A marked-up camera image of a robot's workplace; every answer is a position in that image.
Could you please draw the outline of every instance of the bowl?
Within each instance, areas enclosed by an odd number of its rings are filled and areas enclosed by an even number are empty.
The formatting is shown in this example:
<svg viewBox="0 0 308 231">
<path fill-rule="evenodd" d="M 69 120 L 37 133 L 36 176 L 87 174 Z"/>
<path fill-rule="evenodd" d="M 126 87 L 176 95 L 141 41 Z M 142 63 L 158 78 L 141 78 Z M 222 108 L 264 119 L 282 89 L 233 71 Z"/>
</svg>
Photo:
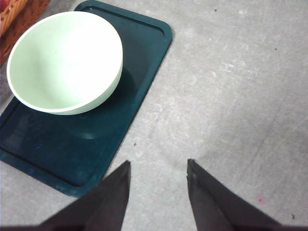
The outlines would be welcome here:
<svg viewBox="0 0 308 231">
<path fill-rule="evenodd" d="M 91 13 L 64 12 L 39 21 L 18 39 L 7 78 L 24 105 L 75 115 L 108 99 L 122 65 L 121 39 L 109 22 Z"/>
</svg>

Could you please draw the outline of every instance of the gray floor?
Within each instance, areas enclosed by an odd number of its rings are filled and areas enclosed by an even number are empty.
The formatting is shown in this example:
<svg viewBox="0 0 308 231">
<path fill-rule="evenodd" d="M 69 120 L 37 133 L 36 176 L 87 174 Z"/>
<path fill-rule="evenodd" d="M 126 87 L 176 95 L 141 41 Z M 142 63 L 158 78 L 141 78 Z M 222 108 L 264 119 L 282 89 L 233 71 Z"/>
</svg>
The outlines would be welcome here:
<svg viewBox="0 0 308 231">
<path fill-rule="evenodd" d="M 44 17 L 78 2 L 51 0 Z M 279 222 L 308 225 L 308 1 L 105 2 L 174 33 L 109 169 L 132 163 L 123 230 L 196 230 L 188 158 Z M 38 224 L 73 200 L 1 163 L 2 225 Z"/>
</svg>

